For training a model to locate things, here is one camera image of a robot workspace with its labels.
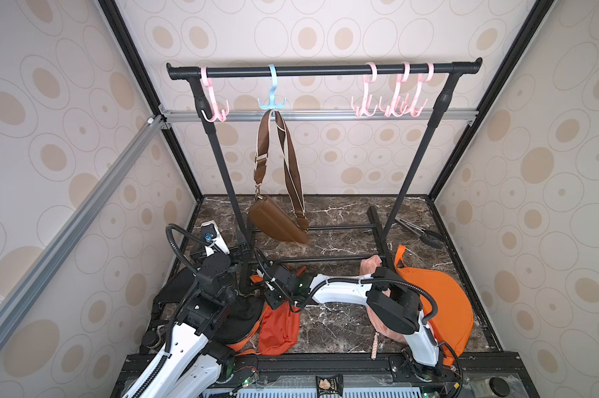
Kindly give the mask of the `brown leather bag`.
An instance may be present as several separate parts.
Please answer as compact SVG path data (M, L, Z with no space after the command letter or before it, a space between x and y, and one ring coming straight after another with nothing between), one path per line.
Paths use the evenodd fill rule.
M283 211L274 199L261 194L261 184L263 184L266 177L272 126L276 128L283 154L286 191L291 199L294 212L292 217ZM295 146L291 139L291 131L283 116L277 110L269 109L261 118L257 132L254 164L256 200L249 209L249 220L261 232L272 239L303 245L308 244L309 222L305 214L304 189L300 167Z

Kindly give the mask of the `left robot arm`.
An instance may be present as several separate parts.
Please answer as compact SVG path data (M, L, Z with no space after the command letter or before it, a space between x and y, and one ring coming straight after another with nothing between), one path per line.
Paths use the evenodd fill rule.
M214 221L201 225L206 257L168 322L165 343L123 397L198 397L232 377L234 351L213 341L238 299L237 262Z

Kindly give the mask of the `red-orange waist bag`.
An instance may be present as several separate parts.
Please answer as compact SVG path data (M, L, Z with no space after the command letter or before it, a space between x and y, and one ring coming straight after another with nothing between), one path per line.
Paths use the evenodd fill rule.
M223 341L239 355L276 357L298 342L300 310L284 303L272 310L263 289L237 298L221 329Z

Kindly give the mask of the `black bag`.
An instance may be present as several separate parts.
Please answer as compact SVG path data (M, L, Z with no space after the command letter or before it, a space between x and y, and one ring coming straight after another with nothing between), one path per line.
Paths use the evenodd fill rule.
M208 340L237 349L257 330L265 300L261 295L240 295L233 285L235 275L225 275L221 281L220 290L208 293L190 270L181 270L156 295L153 306L162 309L175 304L177 323L186 323Z

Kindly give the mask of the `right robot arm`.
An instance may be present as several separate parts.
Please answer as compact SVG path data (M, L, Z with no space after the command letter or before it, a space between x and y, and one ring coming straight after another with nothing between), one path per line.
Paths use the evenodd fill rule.
M293 275L261 250L256 260L271 308L286 305L300 313L309 305L363 306L379 333L404 341L407 366L420 380L460 365L474 316L470 300L450 275L406 266L372 267L371 260L359 276Z

